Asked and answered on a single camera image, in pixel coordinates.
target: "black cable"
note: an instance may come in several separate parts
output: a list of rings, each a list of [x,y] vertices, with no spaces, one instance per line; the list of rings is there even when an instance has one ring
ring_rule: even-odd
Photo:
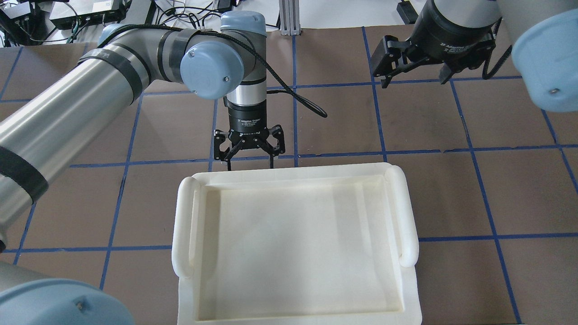
[[[247,44],[241,42],[240,40],[226,35],[226,34],[221,34],[218,32],[199,32],[198,35],[206,35],[206,36],[216,36],[219,38],[224,38],[226,40],[230,40],[233,43],[236,43],[237,45],[239,45],[240,47],[244,48],[245,50],[247,50],[249,53],[251,53],[263,66],[265,66],[265,68],[271,73],[271,75],[273,76],[273,78],[275,78],[275,80],[277,80],[277,82],[279,82],[279,84],[281,85],[281,87],[283,87],[284,91],[278,91],[278,93],[287,93],[291,96],[293,96],[293,98],[295,98],[298,102],[300,102],[301,104],[303,104],[303,106],[307,107],[308,109],[310,109],[313,113],[321,116],[321,117],[327,117],[327,112],[325,112],[323,110],[323,108],[319,107],[319,105],[315,104],[314,102],[310,101],[309,99],[297,94],[295,91],[293,91],[293,89],[291,89],[284,81],[283,79],[281,79],[281,77],[277,74],[277,72],[275,72],[275,70],[273,70],[273,68],[267,63],[267,61],[265,61],[265,59],[259,54],[257,53],[255,50],[253,50],[250,46],[248,46]]]
[[[488,67],[490,66],[490,58],[492,57],[490,54],[488,59],[484,62],[484,69],[481,72],[481,78],[484,80],[488,80],[488,79],[492,78],[496,74],[496,72],[498,70],[500,70],[500,68],[506,62],[507,58],[510,56],[511,53],[512,53],[512,46],[510,45],[506,49],[504,54],[502,54],[502,57],[500,57],[500,59],[498,59],[498,62],[496,62],[496,65],[494,65],[492,70],[490,72],[488,72]]]
[[[197,14],[200,14],[200,13],[202,13],[203,11],[206,11],[206,10],[211,10],[211,9],[209,9],[209,7],[210,7],[212,4],[213,4],[213,1],[211,1],[208,5],[206,5],[206,6],[203,8],[203,10],[199,11]]]
[[[191,12],[188,14],[188,19],[191,22],[192,27],[197,28],[197,26],[199,25],[199,17],[197,17],[195,14]]]
[[[184,21],[181,18],[189,19],[189,16],[188,16],[188,14],[185,14],[185,13],[176,13],[174,15],[168,16],[168,18],[166,18],[162,22],[159,22],[158,25],[166,25],[166,23],[170,23],[171,21],[177,20],[177,19],[182,21],[182,22],[188,23],[187,21]]]
[[[60,42],[61,40],[67,40],[67,39],[68,39],[68,37],[67,37],[67,38],[65,38],[65,39],[47,40],[47,39],[50,37],[50,35],[52,35],[52,33],[53,33],[55,30],[56,30],[56,27],[54,27],[54,28],[48,33],[48,35],[46,35],[46,37],[44,38],[44,40],[32,39],[31,37],[30,37],[30,40],[33,40],[34,42],[42,42],[42,43],[45,43],[45,42],[46,42],[46,43],[47,43],[47,42]]]
[[[496,21],[496,25],[494,26],[494,37],[497,36],[501,23],[502,23],[502,17],[500,17],[500,19],[498,19],[498,21]]]
[[[161,25],[126,25],[126,26],[122,26],[118,29],[116,29],[114,32],[112,32],[105,40],[102,41],[102,43],[100,43],[97,46],[97,49],[101,49],[104,46],[106,46],[111,40],[113,40],[115,37],[119,36],[120,34],[126,32],[126,31],[130,31],[132,29],[163,29],[163,30],[167,30],[167,31],[182,31],[182,28],[176,28],[176,27],[168,27],[168,26],[161,26]],[[301,104],[303,104],[303,106],[307,107],[308,109],[310,109],[312,112],[314,112],[315,114],[321,116],[321,117],[327,117],[327,112],[325,112],[323,110],[323,108],[319,107],[319,105],[315,104],[314,102],[310,101],[309,99],[297,94],[295,91],[293,91],[293,89],[291,89],[284,81],[283,79],[281,79],[281,77],[277,74],[277,72],[275,72],[275,70],[267,63],[267,61],[265,61],[265,59],[259,54],[257,53],[254,49],[252,49],[250,46],[248,46],[247,44],[241,42],[240,40],[226,35],[226,34],[221,34],[218,32],[212,32],[212,31],[199,31],[197,33],[197,35],[205,35],[205,36],[215,36],[215,37],[219,37],[219,38],[223,38],[226,40],[230,40],[231,42],[239,45],[240,47],[244,48],[245,50],[247,50],[251,55],[253,55],[273,76],[273,78],[275,78],[275,80],[277,80],[277,82],[279,82],[279,84],[283,87],[283,91],[278,91],[277,93],[287,93],[291,96],[293,96],[293,98],[295,98],[298,102],[300,102]]]
[[[202,18],[202,21],[201,21],[201,24],[203,25],[203,27],[205,26],[205,19],[207,19],[207,18],[210,17],[210,16],[221,17],[220,14],[216,14],[216,13],[214,13],[214,12],[210,12],[210,13],[204,15],[203,18]]]
[[[183,8],[183,10],[184,10],[184,9],[197,9],[197,10],[201,10],[201,11],[198,12],[197,14],[199,14],[199,13],[201,13],[201,12],[203,12],[203,11],[214,12],[214,13],[218,13],[218,12],[219,12],[218,10],[201,8],[201,7],[192,7],[192,6],[172,7],[172,8],[169,8],[169,9],[167,9],[167,10],[164,10],[160,15],[157,16],[157,24],[158,24],[159,21],[161,21],[161,18],[162,18],[163,16],[166,16],[166,14],[167,14],[168,12],[170,12],[171,10],[176,10],[176,9],[181,9],[181,8]]]
[[[80,17],[78,16],[78,12],[76,12],[76,10],[68,3],[68,2],[63,2],[66,6],[68,6],[68,8],[70,8],[72,10],[72,12],[74,12],[74,17],[76,18],[76,21],[80,21]]]
[[[496,37],[498,35],[498,30],[500,28],[501,23],[502,23],[502,18],[500,17],[500,19],[498,19],[498,21],[496,22],[496,25],[494,26],[494,37]],[[507,58],[510,57],[511,53],[512,53],[512,46],[510,45],[506,49],[506,51],[504,51],[504,54],[502,54],[502,56],[498,59],[498,62],[496,62],[496,64],[492,68],[492,70],[490,70],[490,72],[488,72],[488,68],[490,67],[490,59],[492,58],[492,54],[490,53],[490,56],[488,56],[488,58],[484,62],[484,68],[481,71],[481,78],[484,80],[488,80],[488,79],[492,78],[496,74],[496,72],[498,72],[498,70],[500,70],[500,68],[506,62]]]
[[[74,42],[74,41],[76,40],[76,38],[78,38],[78,34],[80,34],[80,32],[81,32],[83,29],[85,29],[86,26],[88,26],[88,20],[86,21],[86,23],[84,23],[84,25],[80,26],[80,28],[77,29],[74,34],[72,34],[72,35],[70,36],[71,43]]]

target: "tray handle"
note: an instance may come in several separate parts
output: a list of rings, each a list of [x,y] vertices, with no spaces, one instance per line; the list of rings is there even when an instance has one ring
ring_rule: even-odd
[[[405,174],[400,167],[391,166],[386,170],[386,179],[391,186],[395,207],[394,217],[397,219],[401,242],[399,264],[405,268],[414,267],[420,248]]]
[[[180,278],[192,277],[194,256],[190,252],[195,252],[195,243],[191,242],[191,234],[192,231],[196,233],[198,221],[198,213],[193,207],[199,207],[199,191],[199,183],[193,177],[183,179],[179,186],[171,259],[175,274]]]

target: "blue tape grid line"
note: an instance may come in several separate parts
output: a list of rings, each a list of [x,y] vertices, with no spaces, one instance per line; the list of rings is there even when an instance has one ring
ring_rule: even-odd
[[[504,281],[506,283],[507,292],[508,292],[508,295],[510,297],[510,303],[512,304],[512,310],[514,312],[514,316],[516,317],[516,322],[518,324],[520,324],[520,323],[522,323],[522,320],[520,318],[520,312],[518,311],[518,306],[516,304],[516,298],[514,296],[514,290],[512,289],[512,284],[510,283],[510,276],[508,275],[508,272],[507,272],[506,261],[504,260],[504,257],[503,257],[502,247],[500,245],[500,240],[498,238],[498,232],[497,232],[496,226],[494,224],[494,218],[492,217],[492,212],[490,209],[490,203],[489,203],[488,197],[486,195],[486,188],[484,187],[484,182],[481,178],[480,168],[477,164],[476,153],[473,150],[472,140],[470,139],[470,136],[469,136],[468,125],[466,123],[464,113],[463,113],[461,105],[460,105],[460,99],[458,98],[458,93],[455,90],[455,85],[454,85],[454,82],[452,80],[450,80],[450,86],[451,86],[451,91],[454,95],[455,105],[458,109],[458,113],[460,114],[460,118],[461,118],[462,123],[464,125],[466,140],[468,141],[468,148],[470,149],[470,155],[472,156],[472,162],[473,162],[474,169],[476,171],[477,181],[478,181],[478,184],[480,186],[481,196],[482,196],[482,199],[484,201],[484,206],[486,207],[486,213],[488,215],[488,221],[490,223],[490,228],[492,229],[492,236],[494,237],[494,243],[496,245],[496,251],[498,253],[498,258],[500,260],[500,265],[502,267],[502,273],[503,273]]]
[[[4,83],[4,86],[2,87],[2,91],[0,91],[0,99],[2,99],[2,97],[4,97],[4,93],[6,92],[6,89],[8,88],[8,84],[10,83],[10,78],[12,78],[12,74],[14,73],[14,70],[16,69],[16,64],[18,63],[18,59],[20,58],[20,55],[22,54],[22,49],[24,47],[21,47],[18,50],[18,54],[16,54],[16,58],[14,59],[14,63],[12,64],[12,68],[10,69],[10,72],[8,73],[8,77],[6,78],[6,82]]]
[[[125,165],[124,165],[123,179],[120,182],[120,188],[118,189],[118,199],[116,201],[116,207],[114,209],[114,217],[113,217],[113,221],[112,221],[112,226],[110,228],[109,243],[108,243],[108,247],[106,250],[105,263],[104,263],[104,266],[102,267],[101,283],[99,286],[101,290],[103,290],[104,286],[105,286],[106,273],[108,271],[108,265],[109,265],[109,261],[110,261],[110,252],[112,251],[112,244],[114,241],[114,233],[116,231],[116,224],[118,222],[118,213],[120,211],[120,205],[121,205],[121,202],[123,200],[124,186],[127,182],[128,167],[129,167],[129,163],[131,161],[132,147],[133,147],[133,144],[135,142],[136,127],[137,127],[138,122],[139,122],[140,109],[142,107],[142,103],[143,103],[143,96],[141,95],[139,97],[139,103],[138,103],[138,106],[136,108],[135,122],[132,126],[131,140],[128,144],[127,160],[126,160]]]
[[[420,242],[459,242],[459,241],[493,241],[508,239],[536,239],[536,238],[573,238],[578,237],[578,232],[554,232],[549,234],[511,234],[511,235],[481,235],[481,236],[454,236],[454,237],[421,237]],[[133,250],[163,250],[171,249],[171,245],[149,245],[149,246],[97,246],[97,247],[56,247],[56,248],[22,248],[6,249],[5,253],[54,253],[54,252],[113,252],[133,251]]]
[[[213,127],[211,128],[212,130],[212,134],[211,134],[211,140],[210,140],[210,151],[209,151],[209,167],[208,167],[208,171],[212,172],[213,171],[213,162],[215,161],[214,159],[214,147],[213,147],[213,139],[214,139],[214,132],[215,129],[217,128],[217,111],[218,111],[218,99],[214,100],[214,106],[213,106]]]
[[[381,114],[379,112],[379,103],[377,101],[377,90],[375,89],[376,82],[371,74],[371,54],[369,53],[369,43],[367,42],[367,34],[365,33],[365,27],[361,27],[361,33],[363,34],[363,42],[365,44],[365,54],[367,55],[369,77],[372,80],[371,90],[373,92],[373,105],[375,107],[375,117],[377,118],[377,131],[379,133],[379,142],[381,144],[381,154],[383,155],[383,161],[387,162],[386,142],[385,139],[383,138],[383,129],[381,126]]]
[[[20,237],[20,244],[18,249],[15,250],[16,256],[14,256],[14,262],[12,264],[17,265],[18,259],[20,259],[20,253],[24,249],[24,242],[26,241],[26,235],[28,234],[28,229],[30,229],[30,222],[32,222],[32,216],[34,215],[34,210],[36,209],[36,203],[33,203],[30,207],[30,213],[28,213],[28,219],[26,219],[26,226],[24,226],[24,231],[22,232],[22,237]]]
[[[502,77],[492,77],[492,80],[500,80],[500,79],[521,79],[521,76],[502,76]],[[469,78],[452,78],[454,82],[463,82],[463,81],[482,81],[483,79],[480,77],[469,77]],[[390,84],[403,84],[403,83],[430,83],[430,82],[439,82],[438,79],[416,79],[416,80],[392,80]],[[379,86],[381,85],[379,81],[373,82],[351,82],[351,83],[325,83],[325,84],[297,84],[297,81],[294,80],[293,89],[295,88],[331,88],[331,87],[355,87],[355,86]],[[273,89],[283,89],[280,86],[272,86],[267,87],[268,90]],[[188,90],[181,90],[181,91],[153,91],[149,93],[143,93],[143,96],[160,96],[160,95],[179,95],[179,94],[192,94],[192,92]],[[28,102],[32,100],[32,98],[28,99],[0,99],[0,103],[7,103],[7,102]]]
[[[478,147],[478,148],[457,148],[444,150],[443,153],[457,153],[457,152],[486,152],[486,151],[505,151],[505,150],[538,150],[538,149],[556,149],[561,148],[578,148],[578,145],[544,145],[544,146],[520,146],[520,147]],[[439,149],[417,149],[417,150],[386,150],[386,155],[392,154],[419,154],[419,153],[442,153]],[[375,156],[383,154],[382,152],[344,152],[344,153],[322,153],[322,154],[297,154],[298,158],[314,158],[314,157],[351,157],[351,156]],[[279,156],[280,159],[293,159],[292,154],[285,154]],[[256,157],[235,157],[232,160],[267,160],[268,156]],[[188,164],[188,163],[206,163],[209,159],[177,159],[177,160],[143,160],[131,161],[128,164],[133,165],[156,165],[156,164]],[[110,162],[103,164],[73,164],[71,168],[102,168],[102,167],[119,167],[124,166],[125,162]]]
[[[570,179],[572,180],[572,184],[574,185],[574,190],[578,193],[578,184],[576,183],[576,178],[574,177],[574,173],[572,172],[572,168],[570,167],[570,163],[568,163],[568,159],[566,158],[566,154],[564,153],[564,150],[562,149],[563,147],[567,147],[567,146],[560,145],[560,143],[558,141],[558,136],[556,136],[556,131],[554,130],[554,127],[552,126],[552,123],[550,122],[550,118],[548,117],[548,114],[546,113],[546,111],[543,109],[542,109],[542,116],[544,116],[544,120],[546,121],[546,124],[548,125],[548,129],[550,130],[550,134],[552,135],[552,139],[554,139],[554,143],[555,143],[554,148],[557,148],[560,151],[560,155],[562,156],[562,161],[564,162],[564,165],[566,166],[566,170],[568,171],[568,175],[570,176]]]
[[[293,91],[297,93],[297,42],[295,35],[291,36],[291,57],[293,61]],[[297,121],[299,114],[297,111],[297,99],[293,98],[293,166],[299,167],[299,146],[297,140],[299,138]]]

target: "black connector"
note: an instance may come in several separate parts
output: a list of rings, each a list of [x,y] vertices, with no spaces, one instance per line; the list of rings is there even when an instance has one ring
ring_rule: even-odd
[[[413,8],[412,3],[405,0],[398,3],[397,11],[399,16],[406,25],[415,24],[417,20],[417,12]]]
[[[236,3],[235,0],[218,0],[217,11],[220,13],[230,12],[237,5]]]

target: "light blue joint cap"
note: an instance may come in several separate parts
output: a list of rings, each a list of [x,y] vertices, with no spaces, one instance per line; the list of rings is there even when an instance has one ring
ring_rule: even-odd
[[[110,34],[112,34],[115,30],[119,29],[122,26],[125,26],[126,24],[110,24],[107,25],[103,30],[102,30],[102,34],[101,37],[98,38],[98,43],[102,43],[103,40],[105,40],[108,36],[110,36]]]
[[[42,279],[0,293],[0,323],[26,325],[134,325],[128,309],[75,280]]]
[[[241,56],[231,46],[208,40],[185,53],[180,71],[190,91],[204,99],[217,99],[241,84],[244,67]]]
[[[578,9],[525,31],[512,49],[532,101],[552,112],[578,110]]]
[[[236,10],[224,13],[221,16],[221,31],[226,29],[253,32],[267,37],[265,17],[258,12]]]

